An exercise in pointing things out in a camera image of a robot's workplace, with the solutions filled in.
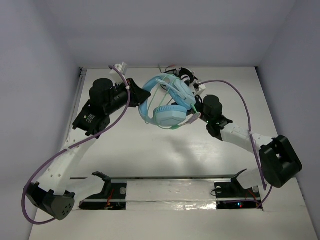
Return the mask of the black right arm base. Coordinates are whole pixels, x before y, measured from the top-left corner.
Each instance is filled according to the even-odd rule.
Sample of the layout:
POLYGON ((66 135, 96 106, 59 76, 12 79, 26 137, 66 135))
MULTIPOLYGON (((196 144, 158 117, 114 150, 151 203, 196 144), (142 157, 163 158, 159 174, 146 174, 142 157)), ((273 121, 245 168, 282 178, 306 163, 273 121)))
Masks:
POLYGON ((261 209, 262 200, 259 189, 254 192, 253 187, 243 188, 238 181, 240 174, 246 169, 241 170, 230 178, 229 182, 218 182, 210 191, 210 195, 216 199, 218 210, 241 210, 241 209, 261 209))

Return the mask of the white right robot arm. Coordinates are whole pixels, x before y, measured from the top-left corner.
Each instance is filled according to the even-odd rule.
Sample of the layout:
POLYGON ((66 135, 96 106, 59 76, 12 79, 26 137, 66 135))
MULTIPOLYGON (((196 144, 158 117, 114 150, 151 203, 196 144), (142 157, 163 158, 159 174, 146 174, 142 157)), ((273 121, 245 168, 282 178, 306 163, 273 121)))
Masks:
POLYGON ((195 109, 200 112, 200 119, 206 122, 208 133, 258 157, 258 178, 263 177, 265 183, 281 188, 303 169, 287 137, 263 136, 238 126, 223 115, 223 106, 215 95, 204 98, 197 95, 195 99, 195 109))

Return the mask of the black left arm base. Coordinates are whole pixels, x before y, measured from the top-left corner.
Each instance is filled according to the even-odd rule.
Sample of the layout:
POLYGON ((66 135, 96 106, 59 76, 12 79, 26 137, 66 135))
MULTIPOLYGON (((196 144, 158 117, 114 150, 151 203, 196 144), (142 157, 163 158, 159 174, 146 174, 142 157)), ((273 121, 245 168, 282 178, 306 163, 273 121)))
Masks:
POLYGON ((93 176, 103 181, 101 190, 82 200, 81 210, 126 210, 127 182, 113 182, 112 179, 101 173, 94 172, 93 176))

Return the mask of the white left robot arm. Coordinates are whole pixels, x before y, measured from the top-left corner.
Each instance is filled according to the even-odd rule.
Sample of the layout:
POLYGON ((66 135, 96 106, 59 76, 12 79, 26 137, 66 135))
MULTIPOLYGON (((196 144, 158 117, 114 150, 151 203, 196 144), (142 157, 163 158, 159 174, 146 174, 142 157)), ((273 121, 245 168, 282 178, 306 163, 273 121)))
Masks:
POLYGON ((110 116, 123 108, 135 108, 143 104, 151 93, 140 88, 133 79, 128 78, 123 83, 112 83, 108 78, 100 78, 93 82, 89 90, 89 99, 72 124, 73 130, 82 130, 86 138, 66 145, 55 156, 44 163, 35 173, 43 168, 46 171, 38 180, 33 177, 23 188, 21 199, 22 212, 26 216, 26 199, 52 216, 53 220, 65 219, 74 208, 81 192, 90 189, 90 196, 97 194, 106 197, 111 193, 111 179, 95 172, 89 178, 87 186, 70 186, 68 184, 73 171, 82 160, 85 153, 96 140, 107 130, 115 126, 121 118, 111 123, 110 116))

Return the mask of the light blue headphones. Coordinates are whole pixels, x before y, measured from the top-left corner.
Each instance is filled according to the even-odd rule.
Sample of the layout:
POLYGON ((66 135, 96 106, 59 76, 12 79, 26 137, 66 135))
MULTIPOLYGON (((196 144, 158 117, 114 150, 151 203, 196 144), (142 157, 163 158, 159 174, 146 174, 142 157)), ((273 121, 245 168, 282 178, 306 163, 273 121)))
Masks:
POLYGON ((144 84, 144 90, 152 92, 151 98, 138 107, 139 114, 146 124, 157 126, 164 130, 176 130, 189 124, 188 111, 194 109, 196 98, 191 89, 173 74, 160 73, 144 84), (156 94, 161 87, 165 94, 159 104, 153 104, 156 94))

